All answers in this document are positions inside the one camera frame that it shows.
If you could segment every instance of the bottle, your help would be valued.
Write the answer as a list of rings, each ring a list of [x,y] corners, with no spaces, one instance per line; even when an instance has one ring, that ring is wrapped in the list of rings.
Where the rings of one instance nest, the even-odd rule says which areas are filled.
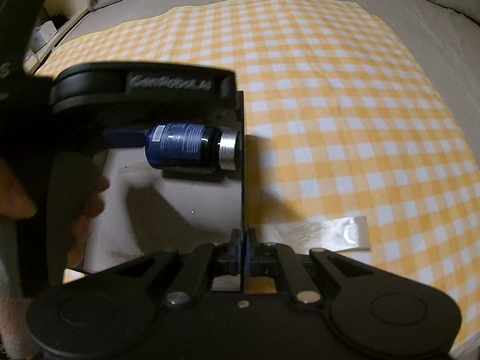
[[[145,155],[153,168],[187,173],[236,170],[238,131],[194,123],[157,124],[146,136]]]

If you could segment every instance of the gray bed sheet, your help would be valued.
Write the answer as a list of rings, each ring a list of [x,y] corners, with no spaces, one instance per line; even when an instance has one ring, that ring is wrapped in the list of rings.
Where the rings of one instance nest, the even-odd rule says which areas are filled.
[[[219,1],[225,0],[124,0],[90,12],[70,31],[63,43],[124,21],[157,16],[173,7]],[[342,1],[357,2],[371,14],[378,15],[395,31],[450,107],[480,163],[480,27],[464,15],[426,0]],[[131,240],[126,235],[122,238],[117,231],[118,228],[101,229],[103,237],[111,239],[111,247],[127,251]],[[96,249],[95,253],[101,253],[92,245],[92,242],[99,241],[96,237],[100,231],[94,230],[94,233],[96,235],[93,234],[93,239],[89,241],[90,251]],[[115,262],[121,261],[112,259],[111,265]],[[478,343],[472,340],[457,348],[455,354],[477,356],[469,350],[474,347],[478,347]]]

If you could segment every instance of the bed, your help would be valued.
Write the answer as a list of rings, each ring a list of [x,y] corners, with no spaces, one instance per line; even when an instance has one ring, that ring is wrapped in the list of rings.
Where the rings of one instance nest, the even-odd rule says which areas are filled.
[[[480,333],[479,1],[90,0],[95,10],[38,74],[104,59],[235,69],[251,136],[246,224],[366,216],[371,249],[349,255],[454,298],[463,324],[452,354],[468,359],[477,356]],[[113,181],[87,246],[93,271],[165,246],[144,234],[140,247],[125,213],[126,186],[158,186],[141,152],[111,152],[105,166]],[[239,188],[224,183],[220,200]],[[182,209],[175,184],[163,187],[194,228],[241,224],[227,208],[210,222],[191,219],[205,203]],[[232,200],[226,207],[238,205]],[[226,236],[189,233],[186,248]],[[305,237],[265,231],[263,238],[301,251]]]

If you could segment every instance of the bottle cap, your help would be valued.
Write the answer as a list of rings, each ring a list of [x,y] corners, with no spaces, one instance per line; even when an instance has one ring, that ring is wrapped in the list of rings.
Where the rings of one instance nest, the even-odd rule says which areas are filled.
[[[235,147],[238,131],[224,131],[220,138],[220,149],[218,150],[218,163],[222,170],[236,170]]]

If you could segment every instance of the bed sheet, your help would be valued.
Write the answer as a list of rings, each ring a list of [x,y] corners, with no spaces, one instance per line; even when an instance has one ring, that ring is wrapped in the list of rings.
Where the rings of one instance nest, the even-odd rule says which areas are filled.
[[[356,3],[179,7],[58,48],[40,74],[95,60],[234,68],[245,90],[248,225],[365,215],[359,259],[447,291],[478,331],[480,173],[409,50]]]

